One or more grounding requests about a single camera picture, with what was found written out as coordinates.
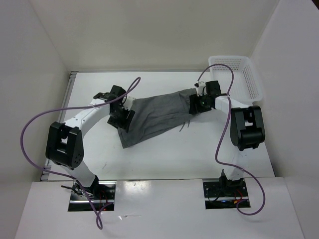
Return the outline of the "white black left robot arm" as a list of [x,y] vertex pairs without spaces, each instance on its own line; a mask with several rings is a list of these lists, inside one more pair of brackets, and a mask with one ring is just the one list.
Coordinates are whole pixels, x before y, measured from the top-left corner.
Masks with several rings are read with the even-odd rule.
[[88,107],[74,117],[63,123],[54,122],[49,128],[46,158],[78,180],[83,186],[82,194],[88,199],[96,198],[104,189],[84,162],[83,138],[105,117],[109,117],[111,126],[128,132],[135,114],[134,100],[122,87],[114,85],[109,93],[96,94]]

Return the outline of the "grey shorts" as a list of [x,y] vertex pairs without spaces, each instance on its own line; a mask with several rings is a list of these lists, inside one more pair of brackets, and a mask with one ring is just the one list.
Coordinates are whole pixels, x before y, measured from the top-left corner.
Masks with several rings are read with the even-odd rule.
[[134,100],[129,131],[118,129],[122,147],[129,148],[189,122],[193,118],[189,97],[194,94],[196,89],[192,88]]

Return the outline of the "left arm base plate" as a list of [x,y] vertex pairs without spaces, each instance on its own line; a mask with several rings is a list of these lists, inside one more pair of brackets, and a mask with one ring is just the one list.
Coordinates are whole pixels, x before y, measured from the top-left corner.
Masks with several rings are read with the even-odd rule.
[[[94,196],[87,192],[94,208],[97,212],[100,210],[103,212],[114,211],[116,181],[100,181],[99,186],[101,187],[101,191],[97,195]],[[93,211],[87,197],[77,183],[74,183],[72,187],[61,187],[71,191],[68,206],[69,212]]]

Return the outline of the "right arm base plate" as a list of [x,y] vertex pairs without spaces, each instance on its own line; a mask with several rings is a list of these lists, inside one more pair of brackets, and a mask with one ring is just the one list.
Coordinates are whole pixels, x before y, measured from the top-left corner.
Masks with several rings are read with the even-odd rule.
[[203,181],[205,209],[250,208],[249,196],[244,180],[239,185],[221,189],[218,180]]

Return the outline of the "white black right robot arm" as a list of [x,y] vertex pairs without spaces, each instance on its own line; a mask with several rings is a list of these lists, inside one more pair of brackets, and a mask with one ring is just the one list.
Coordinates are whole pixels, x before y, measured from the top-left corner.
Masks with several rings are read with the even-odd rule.
[[218,81],[199,81],[194,86],[196,93],[189,97],[190,114],[215,110],[226,115],[213,157],[222,168],[218,184],[219,192],[229,196],[244,181],[243,174],[247,173],[247,170],[233,159],[219,158],[223,141],[229,136],[237,154],[246,149],[259,147],[266,137],[262,111],[258,106],[249,106],[231,98],[228,92],[222,93]]

